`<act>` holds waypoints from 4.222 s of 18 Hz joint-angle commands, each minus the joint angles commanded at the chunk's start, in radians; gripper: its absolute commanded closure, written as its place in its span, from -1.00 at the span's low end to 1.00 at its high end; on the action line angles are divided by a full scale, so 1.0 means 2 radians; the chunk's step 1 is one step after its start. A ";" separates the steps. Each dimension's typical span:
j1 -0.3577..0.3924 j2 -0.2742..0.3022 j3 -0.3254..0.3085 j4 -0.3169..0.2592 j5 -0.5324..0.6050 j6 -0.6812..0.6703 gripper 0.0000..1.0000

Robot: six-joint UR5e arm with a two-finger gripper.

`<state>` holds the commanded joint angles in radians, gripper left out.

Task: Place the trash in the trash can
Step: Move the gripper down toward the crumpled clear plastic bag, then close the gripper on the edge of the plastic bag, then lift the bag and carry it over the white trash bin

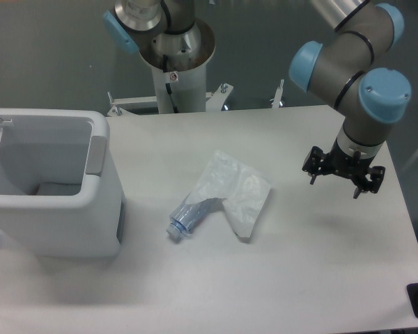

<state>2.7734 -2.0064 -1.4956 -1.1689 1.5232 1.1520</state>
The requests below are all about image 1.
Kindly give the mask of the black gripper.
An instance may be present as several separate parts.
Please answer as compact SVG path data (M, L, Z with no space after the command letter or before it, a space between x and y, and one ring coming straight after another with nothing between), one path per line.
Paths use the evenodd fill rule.
M347 155L338 144L334 144L329 153L323 152L318 146L313 146L304 160L302 170L310 179L310 185L314 185L320 175L333 174L352 180L356 189L353 198L357 199L362 193L377 193L385 178L386 168L374 166L369 168L373 158L361 159Z

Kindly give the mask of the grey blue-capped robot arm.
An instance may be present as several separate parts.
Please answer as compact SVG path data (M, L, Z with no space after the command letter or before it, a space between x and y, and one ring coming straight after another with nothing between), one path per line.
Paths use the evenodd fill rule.
M412 95L400 72L375 68L404 30L401 12L387 3L314 1L336 32L330 45L310 41L299 48L288 75L300 89L322 99L344 121L332 149L313 147L302 167L316 179L336 175L355 194L377 193L385 168L372 164ZM195 14L193 1L117 1L103 16L114 42L140 54L151 68L160 113L209 110L206 65L215 53L212 29Z

